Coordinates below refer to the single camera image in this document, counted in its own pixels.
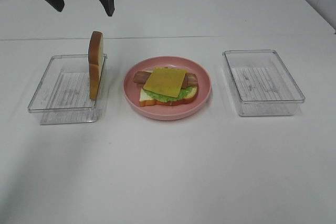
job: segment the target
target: sandwich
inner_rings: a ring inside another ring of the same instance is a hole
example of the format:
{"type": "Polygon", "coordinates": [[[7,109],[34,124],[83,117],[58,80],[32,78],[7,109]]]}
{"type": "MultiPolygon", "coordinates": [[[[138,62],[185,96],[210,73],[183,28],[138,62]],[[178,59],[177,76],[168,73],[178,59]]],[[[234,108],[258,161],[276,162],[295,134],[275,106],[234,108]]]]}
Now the sandwich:
{"type": "Polygon", "coordinates": [[[88,58],[90,76],[90,99],[95,100],[97,98],[100,75],[104,62],[103,34],[99,31],[94,31],[91,35],[88,58]]]}
{"type": "Polygon", "coordinates": [[[133,82],[141,86],[139,104],[176,106],[195,100],[198,93],[197,77],[185,69],[155,68],[138,71],[133,82]]]}

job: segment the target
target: pink plate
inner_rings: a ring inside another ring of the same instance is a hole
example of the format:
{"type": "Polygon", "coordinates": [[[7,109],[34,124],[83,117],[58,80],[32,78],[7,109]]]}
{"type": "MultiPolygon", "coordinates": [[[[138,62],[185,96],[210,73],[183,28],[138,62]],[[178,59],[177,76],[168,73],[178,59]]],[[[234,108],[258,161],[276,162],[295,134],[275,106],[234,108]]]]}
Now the pink plate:
{"type": "Polygon", "coordinates": [[[192,115],[205,104],[211,92],[211,81],[207,71],[191,60],[175,56],[160,56],[143,60],[134,65],[124,78],[123,90],[127,101],[138,113],[157,120],[177,120],[192,115]],[[133,77],[138,71],[154,69],[155,67],[181,68],[195,73],[198,79],[196,99],[189,104],[177,106],[154,105],[140,107],[139,95],[141,87],[133,82],[133,77]]]}

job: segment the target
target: bacon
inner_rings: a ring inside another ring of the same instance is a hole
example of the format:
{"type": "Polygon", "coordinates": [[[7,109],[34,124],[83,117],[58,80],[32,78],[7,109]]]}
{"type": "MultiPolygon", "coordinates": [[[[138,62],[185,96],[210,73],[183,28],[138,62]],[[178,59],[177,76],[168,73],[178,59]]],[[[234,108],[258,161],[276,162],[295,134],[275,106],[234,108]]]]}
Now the bacon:
{"type": "MultiPolygon", "coordinates": [[[[133,82],[138,83],[138,84],[145,84],[150,75],[151,75],[150,72],[138,71],[135,73],[133,77],[133,82]]],[[[187,73],[184,76],[181,88],[185,89],[186,87],[189,87],[189,86],[197,86],[197,84],[198,84],[198,81],[197,81],[196,75],[194,73],[187,73]]]]}

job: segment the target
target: open-faced sandwich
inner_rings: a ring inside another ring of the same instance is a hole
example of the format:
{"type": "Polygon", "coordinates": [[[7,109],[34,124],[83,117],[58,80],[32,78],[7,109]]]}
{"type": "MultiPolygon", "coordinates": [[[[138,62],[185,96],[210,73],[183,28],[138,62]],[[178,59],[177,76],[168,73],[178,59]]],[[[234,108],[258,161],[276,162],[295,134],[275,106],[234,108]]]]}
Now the open-faced sandwich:
{"type": "Polygon", "coordinates": [[[195,100],[198,93],[197,77],[185,69],[155,68],[139,71],[133,82],[141,85],[140,106],[156,104],[176,106],[195,100]]]}

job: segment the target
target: toast slice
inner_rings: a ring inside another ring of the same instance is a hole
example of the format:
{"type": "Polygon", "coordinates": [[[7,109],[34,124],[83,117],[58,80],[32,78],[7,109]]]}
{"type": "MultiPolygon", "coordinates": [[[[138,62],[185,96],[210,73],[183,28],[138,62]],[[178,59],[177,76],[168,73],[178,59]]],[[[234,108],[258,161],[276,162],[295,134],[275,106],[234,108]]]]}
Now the toast slice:
{"type": "Polygon", "coordinates": [[[103,67],[103,34],[94,31],[89,45],[90,99],[97,98],[101,70],[103,67]]]}
{"type": "Polygon", "coordinates": [[[197,93],[198,93],[198,86],[193,86],[192,91],[185,98],[180,99],[178,101],[174,101],[174,102],[161,102],[161,101],[158,101],[158,100],[152,98],[151,96],[149,96],[143,90],[143,88],[141,88],[139,103],[140,103],[141,107],[152,106],[152,105],[156,105],[156,104],[167,105],[167,106],[176,106],[176,105],[180,105],[180,104],[188,104],[188,103],[193,102],[196,99],[197,93]]]}

